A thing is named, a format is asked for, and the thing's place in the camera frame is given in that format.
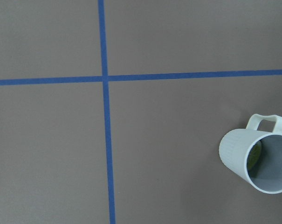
horizontal blue line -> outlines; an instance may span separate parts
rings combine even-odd
[[[282,70],[211,71],[211,72],[189,72],[189,73],[144,74],[144,75],[120,75],[120,76],[109,76],[109,81],[272,76],[272,75],[282,75]]]
[[[92,82],[101,82],[102,80],[103,80],[102,76],[2,79],[0,80],[0,85],[92,83]]]

green object inside mug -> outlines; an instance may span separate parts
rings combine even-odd
[[[257,141],[248,154],[247,169],[250,171],[260,158],[262,150],[262,143]]]

gray surface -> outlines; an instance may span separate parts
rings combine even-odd
[[[0,224],[108,222],[102,85],[0,87]]]
[[[282,224],[282,193],[218,155],[252,114],[282,116],[281,76],[112,82],[110,105],[117,223]]]
[[[111,75],[282,69],[282,0],[107,0]]]
[[[97,0],[0,0],[0,79],[99,75]]]

white ceramic cup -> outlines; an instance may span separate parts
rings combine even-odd
[[[272,132],[258,131],[262,120],[274,121]],[[261,142],[261,155],[252,170],[247,169],[252,147]],[[257,190],[277,194],[282,192],[282,117],[254,114],[246,129],[228,132],[220,142],[220,159],[237,175]]]

white mug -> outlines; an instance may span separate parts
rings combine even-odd
[[[275,122],[272,132],[257,130],[262,120]],[[256,145],[260,146],[259,155],[248,170],[248,157]],[[257,190],[282,192],[282,117],[254,114],[245,129],[232,130],[222,138],[219,153],[225,166]]]

